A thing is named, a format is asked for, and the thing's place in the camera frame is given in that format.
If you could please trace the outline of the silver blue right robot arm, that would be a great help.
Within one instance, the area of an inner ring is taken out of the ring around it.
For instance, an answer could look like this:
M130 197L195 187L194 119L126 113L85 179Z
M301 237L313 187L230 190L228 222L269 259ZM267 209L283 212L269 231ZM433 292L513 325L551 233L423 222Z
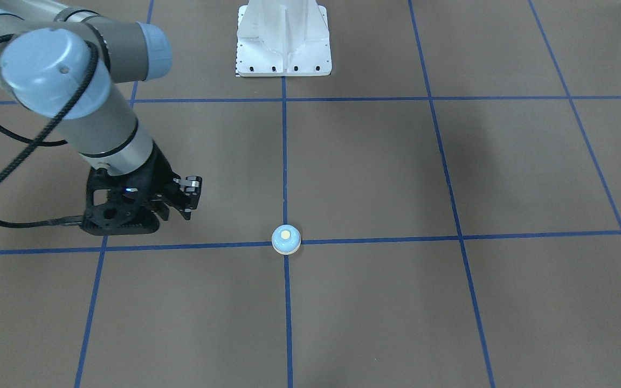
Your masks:
M173 50L157 25L124 23L55 1L0 1L0 89L47 118L32 139L0 124L25 148L0 172L0 185L37 148L69 145L89 163L81 216L11 223L6 228L79 225L118 228L190 219L202 179L175 174L118 90L171 69Z

